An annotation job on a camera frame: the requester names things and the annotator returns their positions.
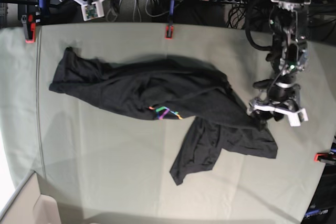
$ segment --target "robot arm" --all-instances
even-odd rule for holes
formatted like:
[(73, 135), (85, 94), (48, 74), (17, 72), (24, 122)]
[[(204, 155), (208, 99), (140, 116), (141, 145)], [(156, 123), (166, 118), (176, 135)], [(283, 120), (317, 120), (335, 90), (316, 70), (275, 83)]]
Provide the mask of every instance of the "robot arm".
[(272, 46), (268, 47), (254, 43), (248, 20), (253, 8), (263, 1), (266, 0), (255, 0), (249, 6), (245, 32), (253, 47), (270, 51), (266, 61), (271, 63), (274, 76), (254, 83), (253, 87), (260, 93), (250, 101), (248, 113), (263, 121), (271, 118), (278, 121), (287, 115), (291, 126), (300, 126), (308, 117), (300, 104), (300, 85), (296, 83), (296, 75), (304, 71), (307, 63), (307, 6), (310, 0), (271, 0), (275, 3), (269, 19), (273, 40)]

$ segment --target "black garment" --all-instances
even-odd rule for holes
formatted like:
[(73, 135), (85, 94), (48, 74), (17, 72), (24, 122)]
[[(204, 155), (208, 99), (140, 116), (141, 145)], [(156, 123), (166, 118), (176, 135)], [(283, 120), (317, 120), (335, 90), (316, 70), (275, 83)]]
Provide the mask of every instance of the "black garment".
[[(177, 185), (189, 173), (211, 170), (221, 149), (275, 158), (277, 144), (249, 117), (232, 95), (220, 71), (187, 68), (173, 60), (134, 63), (113, 68), (65, 50), (49, 89), (79, 98), (113, 113), (156, 120), (166, 109), (182, 118), (196, 116), (171, 168)], [(168, 112), (165, 119), (178, 119)]]

